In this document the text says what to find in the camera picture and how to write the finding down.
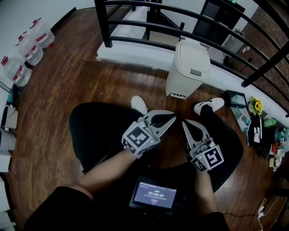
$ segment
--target potted plant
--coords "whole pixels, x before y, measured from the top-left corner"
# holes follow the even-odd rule
[[[248,104],[248,109],[251,113],[260,116],[263,111],[263,104],[260,99],[251,97],[250,102]]]

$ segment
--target black pants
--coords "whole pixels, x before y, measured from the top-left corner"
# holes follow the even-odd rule
[[[77,106],[70,115],[69,126],[74,151],[84,168],[84,173],[123,150],[122,134],[141,116],[142,114],[134,109],[106,103],[91,102]],[[214,142],[220,146],[224,157],[224,162],[210,171],[215,192],[241,161],[243,146],[238,135],[212,111],[210,106],[203,107],[200,118]],[[152,175],[176,181],[180,187],[193,192],[196,170],[190,162],[151,171],[143,163],[145,155],[132,164],[115,187],[126,191],[126,187],[131,189],[135,186],[134,182],[138,175]]]

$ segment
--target wooden floor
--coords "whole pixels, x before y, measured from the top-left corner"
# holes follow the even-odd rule
[[[70,184],[79,177],[80,163],[74,155],[68,129],[69,114],[78,104],[99,101],[129,107],[131,97],[140,95],[150,110],[174,111],[180,121],[196,119],[190,109],[192,103],[220,95],[218,90],[203,86],[185,101],[166,97],[167,72],[96,61],[101,43],[94,9],[75,12],[56,32],[55,45],[45,51],[23,90],[17,145],[8,175],[13,215],[19,227],[57,186]],[[240,165],[216,192],[219,209],[236,216],[254,214],[270,185],[272,170],[268,159],[258,158],[255,150],[247,147],[246,136],[228,108],[223,107],[217,114],[238,133],[244,145]],[[185,161],[179,121],[163,140],[153,167],[176,166]],[[283,204],[284,199],[278,199],[261,220],[265,231]],[[227,214],[225,218],[232,231],[250,230],[252,216]],[[256,217],[252,226],[260,230]]]

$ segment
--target bottle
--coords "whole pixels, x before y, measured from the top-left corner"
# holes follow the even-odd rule
[[[32,70],[27,68],[19,58],[10,58],[4,56],[1,64],[4,67],[4,74],[8,79],[14,82],[15,85],[23,87],[31,77]]]
[[[30,30],[42,49],[53,45],[55,36],[51,32],[49,26],[42,21],[41,18],[33,21],[33,26]]]
[[[40,62],[43,57],[43,50],[39,44],[32,38],[31,34],[24,32],[23,35],[19,36],[18,47],[19,54],[26,59],[26,61],[35,66]]]

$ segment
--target digital timer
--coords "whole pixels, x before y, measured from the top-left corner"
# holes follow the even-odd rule
[[[157,196],[157,197],[163,197],[163,194],[158,194],[158,193],[154,193],[154,192],[149,192],[149,195]]]

